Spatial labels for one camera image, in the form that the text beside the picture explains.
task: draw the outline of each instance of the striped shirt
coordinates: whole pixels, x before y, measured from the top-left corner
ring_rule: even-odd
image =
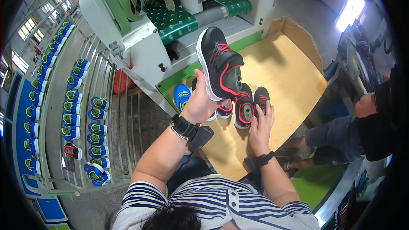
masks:
[[[186,181],[169,198],[151,183],[132,183],[113,229],[140,229],[157,208],[168,205],[195,207],[202,229],[220,229],[231,220],[241,230],[320,229],[307,204],[290,202],[280,208],[269,198],[257,194],[250,184],[232,181],[220,174]]]

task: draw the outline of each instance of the person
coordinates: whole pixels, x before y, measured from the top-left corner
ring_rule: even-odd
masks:
[[[198,124],[227,101],[209,100],[203,73],[196,69],[195,75],[196,90],[180,117]],[[256,156],[267,155],[274,107],[267,101],[265,115],[260,106],[256,110],[249,140]],[[187,146],[171,127],[152,143],[136,165],[112,229],[320,228],[274,157],[261,167],[265,197],[250,184],[212,172],[202,158],[189,156]]]
[[[305,169],[315,165],[346,164],[361,159],[386,158],[394,150],[396,140],[393,110],[393,80],[389,69],[383,83],[356,103],[355,115],[348,115],[312,128],[306,136],[289,140],[284,149],[316,146],[314,156],[301,162],[284,164],[284,170]]]

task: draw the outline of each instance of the black sneaker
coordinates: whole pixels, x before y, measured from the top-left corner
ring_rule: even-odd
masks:
[[[270,95],[268,94],[268,91],[264,87],[258,87],[253,94],[253,101],[254,105],[259,105],[261,110],[263,111],[265,115],[265,105],[267,103],[267,100],[270,99]],[[254,115],[258,117],[257,115],[257,110],[254,110]]]
[[[196,90],[197,78],[192,80],[192,92]],[[216,111],[206,120],[207,122],[216,119]]]
[[[199,36],[196,53],[206,77],[206,89],[209,99],[238,100],[241,89],[240,67],[243,58],[232,51],[219,28],[209,27]]]
[[[234,126],[240,130],[245,130],[250,127],[253,117],[253,97],[250,87],[241,83],[240,95],[236,101],[236,117],[234,118]]]
[[[82,159],[82,149],[76,147],[73,143],[67,143],[64,146],[64,153],[74,159],[80,160]]]
[[[233,115],[233,103],[232,100],[229,99],[229,102],[225,106],[219,106],[216,109],[216,114],[219,118],[228,119]]]

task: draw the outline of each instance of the sneaker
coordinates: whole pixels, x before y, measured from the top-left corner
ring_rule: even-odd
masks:
[[[88,125],[88,130],[91,133],[106,135],[106,133],[108,132],[108,127],[103,124],[97,124],[92,122]]]
[[[110,180],[111,180],[111,175],[109,174],[108,171],[104,171],[98,179],[92,180],[92,184],[96,187],[101,187]]]
[[[197,84],[197,78],[192,80],[192,92],[196,90],[196,84]],[[216,119],[216,111],[206,120],[207,122],[210,122],[212,120]]]
[[[190,98],[190,90],[185,84],[176,85],[173,90],[173,99],[179,112],[181,112]]]
[[[66,141],[78,140],[81,134],[78,126],[63,127],[61,133]]]
[[[58,34],[60,34],[60,35],[62,35],[62,36],[64,36],[64,37],[66,37],[66,38],[69,37],[69,35],[71,34],[71,32],[72,32],[72,30],[69,29],[69,26],[67,26],[67,27],[61,26],[61,27],[59,28],[59,30],[58,30]]]
[[[228,119],[233,115],[233,103],[232,100],[229,99],[229,102],[225,106],[219,106],[216,109],[216,114],[219,118]]]
[[[104,169],[96,163],[86,162],[84,164],[84,171],[88,174],[90,180],[99,179]]]
[[[69,76],[67,78],[67,90],[76,90],[81,87],[82,79],[78,77]]]
[[[48,78],[50,77],[51,71],[52,71],[51,68],[40,64],[37,67],[37,76],[41,79],[48,80]]]
[[[79,126],[81,122],[81,116],[74,114],[64,114],[63,115],[63,126]]]
[[[242,56],[227,45],[223,31],[217,27],[206,28],[199,36],[196,53],[206,78],[209,99],[237,101],[241,89],[240,67],[244,62]]]
[[[82,69],[82,68],[74,66],[74,67],[72,67],[70,75],[73,76],[73,77],[78,77],[78,78],[84,79],[85,76],[87,75],[87,71]]]
[[[93,146],[96,145],[106,145],[106,137],[104,135],[99,134],[88,134],[87,141]]]
[[[78,59],[75,61],[75,64],[74,64],[74,66],[79,67],[79,68],[82,68],[82,69],[84,69],[84,70],[88,70],[89,65],[90,65],[90,63],[88,62],[88,60],[83,59],[83,58],[78,58]]]
[[[24,141],[24,148],[31,153],[32,156],[36,156],[40,153],[40,147],[38,146],[38,138],[28,139]]]
[[[253,110],[254,102],[252,90],[247,84],[241,83],[240,95],[238,95],[238,101],[236,101],[234,126],[240,130],[248,129],[252,122]]]
[[[88,117],[91,120],[105,120],[106,112],[102,109],[91,109],[88,111]]]
[[[26,116],[30,121],[38,121],[40,119],[41,107],[28,107],[26,109]]]
[[[38,130],[40,125],[36,122],[28,121],[24,123],[24,130],[31,138],[38,138]]]
[[[41,106],[43,104],[44,93],[33,90],[28,94],[33,106]]]
[[[68,90],[65,94],[65,97],[67,98],[67,101],[69,102],[74,102],[74,103],[81,103],[82,101],[82,93],[73,91],[73,90]]]
[[[102,110],[106,111],[106,110],[108,110],[109,102],[106,101],[106,100],[103,100],[101,98],[94,97],[94,98],[91,99],[91,105],[96,107],[96,108],[99,108],[99,109],[102,109]]]
[[[53,41],[61,44],[61,46],[64,46],[66,40],[67,38],[64,35],[60,35],[60,34],[54,35],[54,38],[53,38]]]
[[[37,78],[31,81],[31,85],[33,86],[34,89],[44,92],[47,88],[48,82],[44,81],[41,78]]]
[[[58,43],[57,41],[51,41],[51,43],[48,45],[48,50],[50,53],[54,54],[55,56],[60,53],[63,45]]]
[[[103,167],[104,169],[109,169],[111,167],[111,163],[109,162],[108,158],[93,158],[90,163],[96,163],[99,166]]]
[[[258,87],[253,94],[253,101],[254,105],[259,105],[261,110],[263,111],[265,115],[265,105],[267,103],[267,100],[270,99],[270,95],[268,94],[268,91],[264,87]],[[257,110],[254,111],[254,115],[258,117],[257,115]]]
[[[53,53],[49,52],[49,53],[43,55],[43,57],[41,58],[41,63],[44,66],[52,68],[54,66],[54,63],[56,62],[56,60],[57,60],[57,56],[55,56]]]
[[[107,146],[92,146],[88,150],[91,157],[107,156],[109,155]]]
[[[64,111],[64,114],[76,114],[76,115],[78,115],[80,107],[81,107],[80,104],[65,101],[64,104],[63,104],[63,111]]]
[[[64,146],[64,153],[71,158],[80,160],[82,159],[82,149],[76,147],[73,143],[67,143]]]
[[[40,162],[37,161],[36,159],[27,158],[25,159],[24,164],[27,166],[27,168],[30,171],[33,171],[34,173],[37,173],[37,174],[41,174]]]
[[[67,28],[68,30],[73,30],[75,25],[69,21],[64,21],[63,27]]]

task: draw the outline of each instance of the hand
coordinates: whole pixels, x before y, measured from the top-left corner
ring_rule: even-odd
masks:
[[[386,70],[386,73],[383,75],[382,83],[391,79],[391,69]]]
[[[274,106],[267,100],[265,115],[259,105],[255,106],[258,113],[258,120],[255,116],[252,119],[250,129],[250,145],[256,156],[268,154],[271,149],[268,146],[270,140],[271,127],[274,124]]]
[[[355,116],[358,118],[364,118],[369,115],[376,114],[375,95],[368,93],[362,96],[362,98],[355,105]]]
[[[205,122],[219,106],[225,106],[228,100],[209,100],[205,76],[199,69],[195,69],[195,75],[197,78],[196,90],[190,96],[180,116],[191,124],[201,124]]]

